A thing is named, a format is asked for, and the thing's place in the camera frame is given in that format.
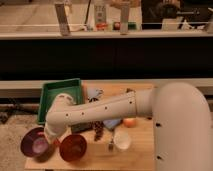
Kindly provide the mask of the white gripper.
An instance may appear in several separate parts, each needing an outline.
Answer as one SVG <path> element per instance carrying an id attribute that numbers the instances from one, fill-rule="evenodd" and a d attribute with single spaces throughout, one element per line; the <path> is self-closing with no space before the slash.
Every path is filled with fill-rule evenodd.
<path id="1" fill-rule="evenodd" d="M 51 125 L 46 125 L 44 127 L 44 135 L 49 144 L 52 144 L 57 138 L 60 138 L 63 134 L 63 127 L 53 127 Z"/>

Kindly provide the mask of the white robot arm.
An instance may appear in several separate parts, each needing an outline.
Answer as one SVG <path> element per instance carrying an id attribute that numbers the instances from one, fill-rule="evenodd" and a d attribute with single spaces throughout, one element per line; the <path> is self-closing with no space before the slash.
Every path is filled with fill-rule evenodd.
<path id="1" fill-rule="evenodd" d="M 213 171 L 212 114 L 203 93 L 184 82 L 81 105 L 59 94 L 46 114 L 44 134 L 53 142 L 70 125 L 148 116 L 153 117 L 155 171 Z"/>

